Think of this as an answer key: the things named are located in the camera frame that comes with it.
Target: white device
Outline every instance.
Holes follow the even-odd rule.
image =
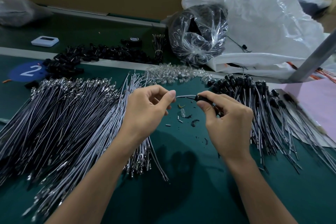
[[[40,36],[35,40],[31,41],[32,45],[43,46],[43,47],[52,47],[54,44],[58,43],[59,39],[57,37],[50,36]]]

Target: white plastic bag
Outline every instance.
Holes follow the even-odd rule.
[[[285,79],[293,70],[282,63],[300,66],[324,40],[322,25],[305,14],[297,0],[182,0],[184,9],[212,3],[227,7],[228,37],[251,51],[242,53],[227,38],[223,54],[207,63],[216,72],[230,73],[233,68],[225,63],[237,56],[235,64],[248,69],[246,73],[257,75],[260,70],[262,76]],[[251,60],[258,66],[251,66]]]
[[[0,0],[0,24],[21,27],[53,13],[29,0]]]

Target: metal pole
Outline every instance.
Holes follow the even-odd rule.
[[[305,62],[288,78],[288,82],[304,82],[336,51],[336,29],[317,47]]]

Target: left hand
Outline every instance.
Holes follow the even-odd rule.
[[[127,100],[126,112],[120,133],[139,146],[160,124],[167,109],[176,101],[176,91],[160,85],[136,89]]]

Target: number 2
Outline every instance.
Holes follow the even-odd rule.
[[[38,71],[38,70],[40,70],[40,69],[42,68],[41,66],[38,66],[38,65],[36,65],[36,66],[31,66],[30,68],[34,68],[34,67],[37,67],[37,68],[34,69],[34,70],[31,70],[31,71],[24,72],[24,73],[22,73],[22,74],[20,74],[20,75],[24,75],[24,76],[34,76],[33,74],[30,74],[30,73],[32,73],[32,72],[36,72],[36,71]]]

